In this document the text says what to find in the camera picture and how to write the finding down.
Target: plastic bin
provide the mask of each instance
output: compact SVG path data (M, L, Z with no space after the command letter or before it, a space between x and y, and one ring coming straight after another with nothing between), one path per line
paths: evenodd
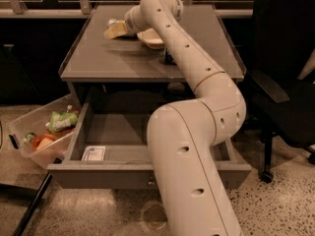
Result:
M44 169L47 169L48 164L53 163L56 158L64 157L73 132L36 151L33 151L32 144L26 141L26 135L35 133L39 136L49 133L45 124L49 121L52 111L66 111L68 105L73 105L73 109L80 109L68 94L9 123L11 138L15 140L23 157L32 159Z

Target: open drawer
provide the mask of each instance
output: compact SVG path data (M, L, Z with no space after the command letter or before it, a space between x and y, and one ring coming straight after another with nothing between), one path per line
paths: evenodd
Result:
M97 104L104 101L103 111L95 110L94 97ZM48 165L48 171L63 188L157 188L146 139L147 123L157 102L163 104L156 93L147 91L90 93L64 160ZM104 159L83 160L90 147L104 149ZM235 161L230 141L214 147L212 153L224 185L237 188L250 166Z

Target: floor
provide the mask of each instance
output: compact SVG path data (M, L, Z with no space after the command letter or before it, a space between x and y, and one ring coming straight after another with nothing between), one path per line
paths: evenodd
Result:
M7 123L38 106L2 106L0 183L38 188L46 171L21 157L8 138ZM238 160L252 166L237 190L227 190L244 235L314 236L315 166L308 153L275 138L273 183L258 178L263 146L254 132L233 139ZM12 235L30 200L0 193L0 235ZM66 190L52 179L23 235L171 235L158 191Z

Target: chair seat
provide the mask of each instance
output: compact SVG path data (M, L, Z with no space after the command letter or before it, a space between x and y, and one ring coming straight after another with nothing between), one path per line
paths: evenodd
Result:
M273 123L273 129L284 141L296 148L315 144L315 85L296 81L284 85L290 100L275 103L260 93L252 97L253 107L262 121Z

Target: gray tabletop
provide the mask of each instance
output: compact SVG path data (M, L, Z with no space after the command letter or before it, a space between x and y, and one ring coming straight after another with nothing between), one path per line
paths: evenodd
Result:
M105 39L110 18L123 20L132 5L98 5L61 74L65 82L184 81L175 65L163 62L163 50L151 50L138 39ZM243 78L211 5L189 5L179 23L233 78Z

